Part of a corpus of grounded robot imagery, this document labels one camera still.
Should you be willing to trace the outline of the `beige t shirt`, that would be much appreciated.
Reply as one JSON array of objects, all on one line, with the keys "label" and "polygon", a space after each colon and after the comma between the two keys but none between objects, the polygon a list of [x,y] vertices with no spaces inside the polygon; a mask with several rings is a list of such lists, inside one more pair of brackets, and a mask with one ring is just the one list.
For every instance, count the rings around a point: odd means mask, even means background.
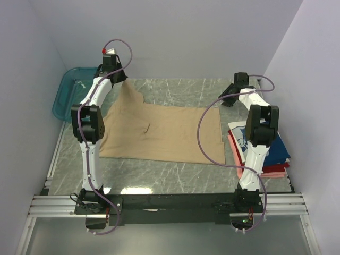
[{"label": "beige t shirt", "polygon": [[147,104],[143,94],[124,81],[104,124],[102,158],[226,162],[218,108]]}]

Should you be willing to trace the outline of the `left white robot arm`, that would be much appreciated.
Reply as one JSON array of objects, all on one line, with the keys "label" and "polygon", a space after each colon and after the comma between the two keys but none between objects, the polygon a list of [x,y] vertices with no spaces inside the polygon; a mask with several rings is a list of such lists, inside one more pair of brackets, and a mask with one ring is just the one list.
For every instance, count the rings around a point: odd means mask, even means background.
[{"label": "left white robot arm", "polygon": [[92,86],[79,103],[71,107],[73,135],[82,153],[83,183],[76,196],[76,214],[102,214],[110,211],[104,199],[103,175],[99,167],[101,140],[105,125],[102,104],[117,83],[127,79],[119,56],[114,49],[103,49],[103,63],[98,66]]}]

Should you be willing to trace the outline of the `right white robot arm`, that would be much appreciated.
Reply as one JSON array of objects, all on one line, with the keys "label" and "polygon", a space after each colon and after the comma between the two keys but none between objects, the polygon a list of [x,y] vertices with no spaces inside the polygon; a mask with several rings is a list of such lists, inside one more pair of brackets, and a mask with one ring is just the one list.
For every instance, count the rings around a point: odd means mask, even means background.
[{"label": "right white robot arm", "polygon": [[245,124],[245,138],[248,143],[242,177],[235,190],[235,206],[255,207],[262,204],[259,197],[261,172],[272,142],[278,136],[279,108],[267,103],[249,84],[246,72],[234,74],[233,82],[219,98],[222,105],[232,107],[236,101],[248,110]]}]

